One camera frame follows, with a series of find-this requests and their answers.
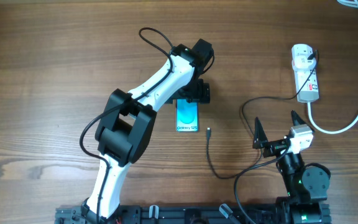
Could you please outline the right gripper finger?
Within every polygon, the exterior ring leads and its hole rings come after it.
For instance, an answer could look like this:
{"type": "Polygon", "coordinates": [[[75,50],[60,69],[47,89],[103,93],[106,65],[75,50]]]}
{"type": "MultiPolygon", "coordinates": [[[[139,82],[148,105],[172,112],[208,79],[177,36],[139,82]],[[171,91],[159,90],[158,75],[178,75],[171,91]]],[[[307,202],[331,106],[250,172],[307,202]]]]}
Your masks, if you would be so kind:
{"type": "Polygon", "coordinates": [[[293,133],[303,133],[303,132],[314,132],[314,129],[311,128],[295,110],[291,111],[291,120],[293,126],[291,127],[291,132],[293,133]]]}
{"type": "Polygon", "coordinates": [[[265,148],[269,140],[266,137],[265,131],[263,129],[262,123],[259,118],[255,118],[255,129],[254,129],[254,139],[252,147],[254,149],[265,148]]]}

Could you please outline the turquoise-screen smartphone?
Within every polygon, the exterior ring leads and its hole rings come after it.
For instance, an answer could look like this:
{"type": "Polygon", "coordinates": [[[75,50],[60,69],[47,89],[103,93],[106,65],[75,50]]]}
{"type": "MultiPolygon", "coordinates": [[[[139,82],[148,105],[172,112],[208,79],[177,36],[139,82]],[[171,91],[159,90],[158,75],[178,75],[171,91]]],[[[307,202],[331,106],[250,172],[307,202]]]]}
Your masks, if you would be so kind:
{"type": "Polygon", "coordinates": [[[198,132],[198,104],[177,100],[176,131],[198,132]]]}

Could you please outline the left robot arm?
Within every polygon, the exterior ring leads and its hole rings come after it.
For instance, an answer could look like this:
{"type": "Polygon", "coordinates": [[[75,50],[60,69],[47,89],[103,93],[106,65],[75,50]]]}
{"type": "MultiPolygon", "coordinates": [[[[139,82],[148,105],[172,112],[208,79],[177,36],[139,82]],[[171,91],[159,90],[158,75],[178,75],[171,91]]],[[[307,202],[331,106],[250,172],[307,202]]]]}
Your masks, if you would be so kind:
{"type": "Polygon", "coordinates": [[[200,75],[213,62],[212,45],[199,39],[172,47],[164,66],[129,92],[114,90],[95,132],[102,158],[93,193],[81,205],[87,223],[107,223],[120,205],[128,170],[149,145],[157,111],[173,100],[209,103],[209,84],[200,75]]]}

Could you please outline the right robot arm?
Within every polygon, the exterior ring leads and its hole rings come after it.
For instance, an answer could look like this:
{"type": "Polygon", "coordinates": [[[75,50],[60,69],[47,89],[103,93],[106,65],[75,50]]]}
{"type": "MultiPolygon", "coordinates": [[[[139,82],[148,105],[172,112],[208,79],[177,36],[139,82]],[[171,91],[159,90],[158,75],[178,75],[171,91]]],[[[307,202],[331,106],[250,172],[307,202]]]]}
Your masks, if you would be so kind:
{"type": "Polygon", "coordinates": [[[259,118],[255,118],[253,148],[262,156],[275,157],[287,191],[286,197],[275,202],[275,223],[331,223],[327,191],[331,172],[318,163],[305,164],[301,151],[313,140],[311,128],[295,111],[291,111],[293,126],[283,139],[269,141],[259,118]]]}

